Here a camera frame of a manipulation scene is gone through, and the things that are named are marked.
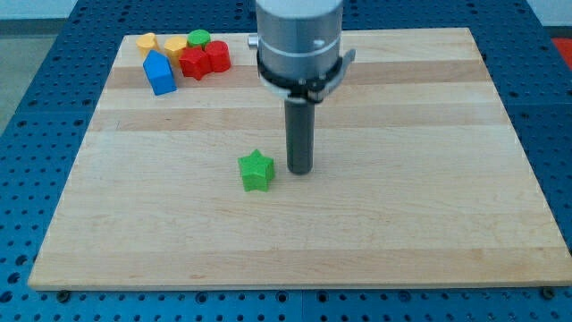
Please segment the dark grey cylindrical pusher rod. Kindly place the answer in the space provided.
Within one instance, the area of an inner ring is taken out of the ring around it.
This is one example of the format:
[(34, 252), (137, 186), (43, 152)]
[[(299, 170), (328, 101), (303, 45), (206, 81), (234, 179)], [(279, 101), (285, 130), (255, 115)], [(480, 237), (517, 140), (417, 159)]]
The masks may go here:
[(284, 102), (287, 166), (293, 174), (307, 174), (313, 167), (315, 106)]

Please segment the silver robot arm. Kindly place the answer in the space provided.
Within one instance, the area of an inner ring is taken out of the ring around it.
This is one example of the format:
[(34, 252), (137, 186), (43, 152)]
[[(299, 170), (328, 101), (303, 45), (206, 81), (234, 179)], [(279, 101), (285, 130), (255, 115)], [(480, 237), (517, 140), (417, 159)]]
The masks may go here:
[(258, 0), (257, 51), (262, 83), (284, 101), (287, 166), (307, 174), (314, 163), (315, 107), (343, 82), (356, 50), (341, 53), (342, 0)]

